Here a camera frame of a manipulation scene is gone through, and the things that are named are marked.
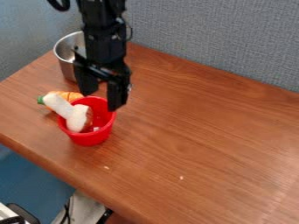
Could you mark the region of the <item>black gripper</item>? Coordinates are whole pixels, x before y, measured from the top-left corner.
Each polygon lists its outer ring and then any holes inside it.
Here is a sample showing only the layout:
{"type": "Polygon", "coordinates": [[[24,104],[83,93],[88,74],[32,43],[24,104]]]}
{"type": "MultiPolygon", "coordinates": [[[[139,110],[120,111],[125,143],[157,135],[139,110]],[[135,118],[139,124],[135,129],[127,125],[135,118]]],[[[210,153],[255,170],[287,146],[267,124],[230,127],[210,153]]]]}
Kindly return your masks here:
{"type": "Polygon", "coordinates": [[[127,104],[131,71],[127,56],[127,26],[107,29],[83,28],[86,57],[75,52],[74,71],[80,93],[87,96],[99,90],[99,80],[107,82],[107,108],[116,111],[127,104]]]}

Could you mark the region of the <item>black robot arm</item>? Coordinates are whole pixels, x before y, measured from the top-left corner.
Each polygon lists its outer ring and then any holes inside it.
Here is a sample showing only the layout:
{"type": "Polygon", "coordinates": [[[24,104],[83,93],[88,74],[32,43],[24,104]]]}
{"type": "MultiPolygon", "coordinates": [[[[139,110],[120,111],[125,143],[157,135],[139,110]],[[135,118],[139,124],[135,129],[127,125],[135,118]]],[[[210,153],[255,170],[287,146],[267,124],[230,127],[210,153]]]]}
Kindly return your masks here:
{"type": "Polygon", "coordinates": [[[127,0],[76,0],[82,15],[84,47],[74,46],[72,68],[79,91],[84,96],[107,83],[107,109],[116,111],[127,104],[131,69],[126,63],[127,28],[123,18],[127,0]]]}

